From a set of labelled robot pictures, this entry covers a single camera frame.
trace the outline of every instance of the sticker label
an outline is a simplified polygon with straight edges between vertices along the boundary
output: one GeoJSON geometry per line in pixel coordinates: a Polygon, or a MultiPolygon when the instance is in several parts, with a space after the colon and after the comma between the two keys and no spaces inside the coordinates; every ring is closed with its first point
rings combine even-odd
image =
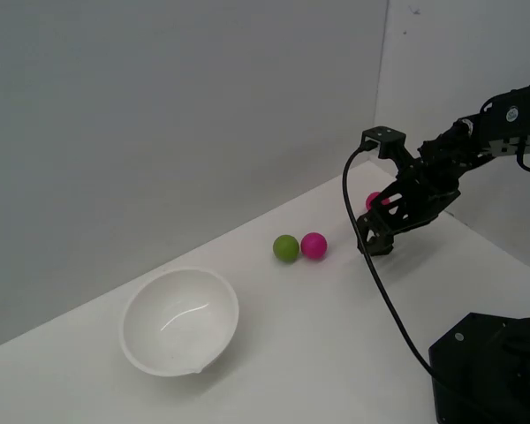
{"type": "Polygon", "coordinates": [[[506,120],[508,122],[514,122],[517,117],[519,117],[519,108],[512,106],[509,111],[506,112],[506,120]]]}

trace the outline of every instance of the black robotic arm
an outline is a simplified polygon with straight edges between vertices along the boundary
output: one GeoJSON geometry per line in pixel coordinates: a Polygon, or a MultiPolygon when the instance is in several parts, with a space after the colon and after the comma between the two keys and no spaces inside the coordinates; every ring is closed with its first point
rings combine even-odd
{"type": "Polygon", "coordinates": [[[530,86],[497,95],[480,113],[463,117],[435,140],[424,141],[414,158],[406,136],[385,126],[363,132],[360,148],[379,148],[380,159],[397,166],[397,178],[357,220],[368,252],[388,254],[394,236],[432,222],[460,195],[459,179],[498,156],[515,155],[519,166],[530,154],[530,86]],[[390,203],[383,205],[386,199],[390,203]]]}

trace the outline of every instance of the ball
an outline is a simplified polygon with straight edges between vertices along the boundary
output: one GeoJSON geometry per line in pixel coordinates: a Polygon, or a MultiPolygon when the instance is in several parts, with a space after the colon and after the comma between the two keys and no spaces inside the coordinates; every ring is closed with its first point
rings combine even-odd
{"type": "Polygon", "coordinates": [[[326,254],[328,242],[322,234],[310,232],[300,242],[300,249],[307,258],[318,261],[326,254]]]}
{"type": "Polygon", "coordinates": [[[273,254],[279,261],[295,262],[299,257],[299,242],[293,236],[283,235],[273,243],[273,254]]]}
{"type": "MultiPolygon", "coordinates": [[[[381,194],[381,193],[380,192],[372,192],[371,194],[368,195],[368,197],[365,199],[365,207],[367,208],[367,210],[371,209],[371,202],[379,194],[381,194]]],[[[390,203],[390,201],[389,201],[389,199],[384,199],[381,203],[383,205],[388,205],[390,203]]]]}

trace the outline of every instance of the bowl rim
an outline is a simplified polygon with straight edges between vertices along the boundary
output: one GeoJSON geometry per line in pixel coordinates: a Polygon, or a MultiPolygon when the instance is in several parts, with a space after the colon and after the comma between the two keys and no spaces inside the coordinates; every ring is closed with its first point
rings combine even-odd
{"type": "Polygon", "coordinates": [[[124,352],[124,355],[126,358],[138,369],[143,371],[144,373],[148,373],[151,375],[157,375],[160,377],[177,377],[180,375],[189,375],[189,374],[198,374],[202,369],[210,365],[226,348],[226,346],[230,343],[231,339],[233,338],[233,335],[236,331],[236,328],[238,327],[238,320],[239,320],[239,302],[238,302],[238,296],[236,295],[236,292],[231,287],[231,284],[226,280],[223,276],[218,274],[212,269],[206,269],[202,267],[180,267],[180,268],[174,268],[174,269],[166,269],[165,271],[159,272],[156,275],[152,276],[147,280],[144,284],[141,285],[139,290],[137,290],[131,298],[127,301],[124,311],[120,316],[119,324],[118,324],[118,338],[120,347],[122,348],[122,351],[124,352]],[[232,301],[232,305],[234,308],[234,323],[231,325],[230,331],[227,334],[227,337],[224,339],[224,341],[212,352],[208,355],[208,358],[197,368],[186,368],[182,371],[163,371],[160,369],[155,369],[152,367],[148,367],[144,364],[142,364],[139,360],[133,356],[133,354],[130,352],[130,350],[127,347],[127,343],[125,341],[124,337],[124,322],[125,317],[128,314],[128,311],[130,307],[132,306],[132,303],[137,299],[137,297],[142,293],[150,284],[152,284],[154,281],[158,280],[159,278],[162,278],[163,276],[167,276],[169,274],[174,274],[177,272],[182,271],[197,271],[197,272],[203,272],[206,274],[210,274],[213,276],[216,280],[218,280],[222,286],[226,289],[228,294],[230,295],[230,299],[232,301]]]}

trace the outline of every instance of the white bowl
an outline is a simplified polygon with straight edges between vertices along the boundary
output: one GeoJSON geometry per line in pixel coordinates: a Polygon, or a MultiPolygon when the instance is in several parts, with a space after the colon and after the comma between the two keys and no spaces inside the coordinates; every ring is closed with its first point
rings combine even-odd
{"type": "Polygon", "coordinates": [[[207,269],[175,269],[145,284],[125,308],[120,344],[151,375],[199,373],[231,340],[239,305],[230,284],[207,269]]]}

